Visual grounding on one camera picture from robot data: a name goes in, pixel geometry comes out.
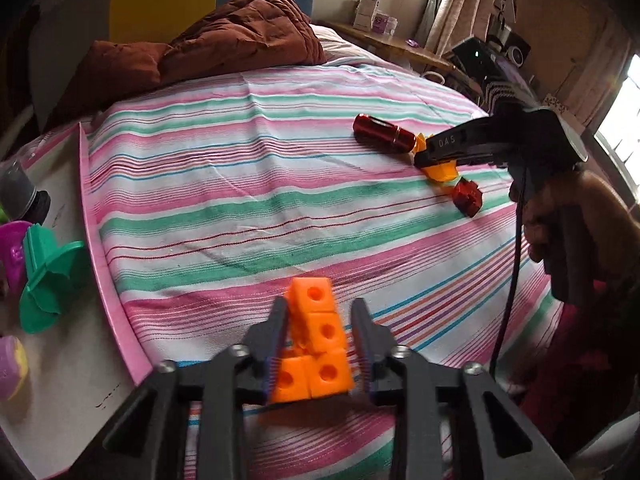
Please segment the right hand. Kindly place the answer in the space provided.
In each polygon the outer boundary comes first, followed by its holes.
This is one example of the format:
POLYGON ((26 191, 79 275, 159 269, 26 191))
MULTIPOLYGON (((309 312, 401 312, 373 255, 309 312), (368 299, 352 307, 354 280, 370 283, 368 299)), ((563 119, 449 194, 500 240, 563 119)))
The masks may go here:
POLYGON ((555 299, 587 307, 597 283, 622 295, 639 287, 639 222, 605 181, 570 170, 532 191, 527 171, 510 175, 529 257, 544 264, 555 299))

